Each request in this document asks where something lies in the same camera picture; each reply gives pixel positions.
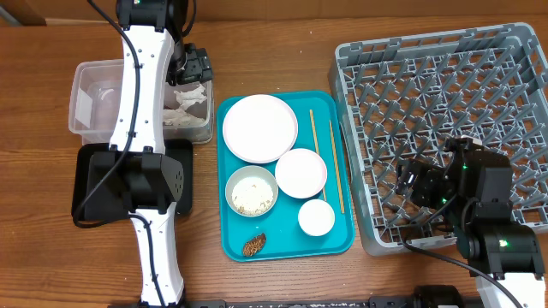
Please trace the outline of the white napkin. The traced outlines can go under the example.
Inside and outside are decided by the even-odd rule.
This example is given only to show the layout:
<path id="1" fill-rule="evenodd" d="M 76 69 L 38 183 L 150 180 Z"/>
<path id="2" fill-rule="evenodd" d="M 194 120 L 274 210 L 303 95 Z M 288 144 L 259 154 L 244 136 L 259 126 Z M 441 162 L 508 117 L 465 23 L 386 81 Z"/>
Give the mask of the white napkin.
<path id="1" fill-rule="evenodd" d="M 168 86 L 164 95 L 165 126 L 196 127 L 207 120 L 206 88 L 198 84 Z"/>

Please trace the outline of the white rice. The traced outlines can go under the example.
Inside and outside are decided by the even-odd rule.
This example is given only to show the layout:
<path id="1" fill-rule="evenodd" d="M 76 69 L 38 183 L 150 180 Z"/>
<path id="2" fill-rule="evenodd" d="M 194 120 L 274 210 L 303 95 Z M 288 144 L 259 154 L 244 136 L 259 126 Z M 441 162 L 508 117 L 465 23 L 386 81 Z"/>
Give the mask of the white rice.
<path id="1" fill-rule="evenodd" d="M 230 195 L 235 210 L 245 216 L 259 216 L 274 204 L 274 192 L 269 183 L 259 177 L 238 181 Z"/>

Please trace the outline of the small white cup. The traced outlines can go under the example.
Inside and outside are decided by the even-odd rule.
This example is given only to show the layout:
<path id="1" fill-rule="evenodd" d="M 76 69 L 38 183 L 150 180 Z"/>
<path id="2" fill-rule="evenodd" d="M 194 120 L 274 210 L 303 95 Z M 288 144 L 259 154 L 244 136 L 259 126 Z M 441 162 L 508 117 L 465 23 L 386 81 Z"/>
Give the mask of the small white cup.
<path id="1" fill-rule="evenodd" d="M 328 234 L 335 225 L 335 212 L 322 199 L 308 200 L 299 209 L 298 223 L 301 230 L 314 237 Z"/>

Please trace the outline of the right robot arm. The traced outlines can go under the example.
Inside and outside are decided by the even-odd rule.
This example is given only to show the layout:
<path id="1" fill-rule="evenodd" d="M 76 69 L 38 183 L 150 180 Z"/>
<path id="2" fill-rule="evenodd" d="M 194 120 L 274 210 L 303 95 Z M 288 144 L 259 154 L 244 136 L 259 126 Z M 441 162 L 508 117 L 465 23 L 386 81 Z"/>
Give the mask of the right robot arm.
<path id="1" fill-rule="evenodd" d="M 513 170 L 503 154 L 463 135 L 444 142 L 445 167 L 419 159 L 401 160 L 395 192 L 435 211 L 449 222 L 462 260 L 402 241 L 418 252 L 467 270 L 485 307 L 545 305 L 545 265 L 535 232 L 512 217 Z"/>

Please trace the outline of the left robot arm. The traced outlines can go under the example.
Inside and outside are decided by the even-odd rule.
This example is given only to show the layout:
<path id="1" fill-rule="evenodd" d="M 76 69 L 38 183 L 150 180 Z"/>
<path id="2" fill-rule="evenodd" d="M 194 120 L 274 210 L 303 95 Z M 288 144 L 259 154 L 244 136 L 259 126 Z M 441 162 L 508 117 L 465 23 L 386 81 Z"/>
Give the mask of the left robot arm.
<path id="1" fill-rule="evenodd" d="M 207 53 L 184 43 L 195 1 L 119 1 L 107 20 L 125 53 L 116 125 L 108 144 L 92 146 L 86 192 L 73 197 L 78 228 L 129 220 L 138 240 L 143 287 L 139 307 L 184 307 L 186 290 L 176 255 L 177 216 L 193 198 L 193 147 L 164 138 L 166 86 L 213 77 Z"/>

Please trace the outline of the grey bowl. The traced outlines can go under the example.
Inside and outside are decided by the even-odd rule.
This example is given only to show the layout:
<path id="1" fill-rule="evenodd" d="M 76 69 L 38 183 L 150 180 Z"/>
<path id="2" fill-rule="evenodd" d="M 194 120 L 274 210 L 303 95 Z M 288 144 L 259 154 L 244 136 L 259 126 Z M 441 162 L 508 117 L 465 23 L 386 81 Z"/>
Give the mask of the grey bowl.
<path id="1" fill-rule="evenodd" d="M 244 178 L 247 178 L 247 177 L 259 177 L 259 178 L 262 178 L 262 179 L 266 180 L 269 183 L 269 185 L 271 186 L 271 188 L 274 192 L 274 204 L 277 202 L 277 196 L 278 196 L 278 193 L 279 193 L 279 188 L 278 188 L 276 179 L 274 178 L 274 175 L 269 170 L 267 170 L 263 167 L 260 167 L 260 166 L 256 166 L 256 165 L 248 165 L 248 166 L 242 167 L 242 168 L 236 170 L 236 172 L 230 176 L 230 178 L 228 179 L 228 182 L 226 184 L 226 187 L 225 187 L 225 198 L 229 203 L 229 207 L 235 213 L 239 214 L 240 216 L 258 217 L 258 216 L 245 216 L 245 215 L 242 215 L 242 214 L 238 213 L 235 210 L 235 207 L 234 207 L 232 201 L 230 200 L 230 195 L 233 191 L 233 188 L 234 188 L 235 184 L 238 181 L 240 181 L 241 179 L 244 179 Z"/>

